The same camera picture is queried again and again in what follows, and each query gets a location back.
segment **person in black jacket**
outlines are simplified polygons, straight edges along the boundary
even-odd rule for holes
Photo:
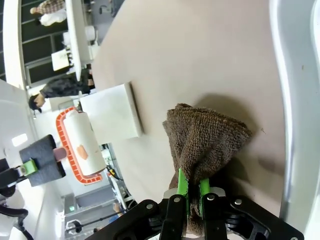
[[[87,77],[81,77],[81,81],[77,81],[75,74],[66,75],[65,77],[53,79],[49,81],[40,93],[29,98],[29,108],[38,110],[42,113],[41,107],[45,104],[46,99],[56,97],[77,96],[79,91],[82,94],[89,94],[94,89],[92,75],[89,73]]]

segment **green clip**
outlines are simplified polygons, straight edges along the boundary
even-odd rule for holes
[[[189,196],[188,196],[188,180],[184,172],[179,168],[178,188],[176,194],[180,194],[186,198],[186,213],[190,214]]]
[[[32,158],[30,158],[29,161],[25,162],[23,166],[25,168],[25,176],[28,176],[38,171],[36,163]]]
[[[200,181],[200,206],[199,206],[199,210],[200,210],[200,215],[201,217],[203,217],[203,206],[202,206],[202,200],[203,197],[210,193],[210,183],[209,183],[209,178],[203,179]]]

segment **orange basket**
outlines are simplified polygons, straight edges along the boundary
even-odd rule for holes
[[[66,118],[66,114],[70,112],[71,110],[77,110],[74,106],[69,107],[65,111],[61,112],[55,120],[56,129],[58,131],[62,146],[67,151],[67,158],[69,160],[71,169],[73,171],[73,174],[75,178],[82,184],[88,185],[93,184],[99,181],[102,181],[101,174],[97,174],[95,176],[85,176],[83,175],[81,168],[79,167],[78,160],[76,158],[75,152],[72,149],[65,125],[64,125],[64,119]]]

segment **white shirt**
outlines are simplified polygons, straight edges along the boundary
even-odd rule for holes
[[[60,9],[54,13],[44,14],[40,18],[40,22],[43,26],[50,26],[54,23],[61,23],[67,18],[67,11],[65,9]]]

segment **brown towel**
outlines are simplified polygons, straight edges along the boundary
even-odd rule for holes
[[[169,138],[175,169],[169,188],[178,186],[178,170],[181,168],[189,184],[187,230],[202,236],[200,180],[211,177],[223,168],[249,141],[252,133],[244,123],[232,117],[184,103],[168,110],[163,126]]]

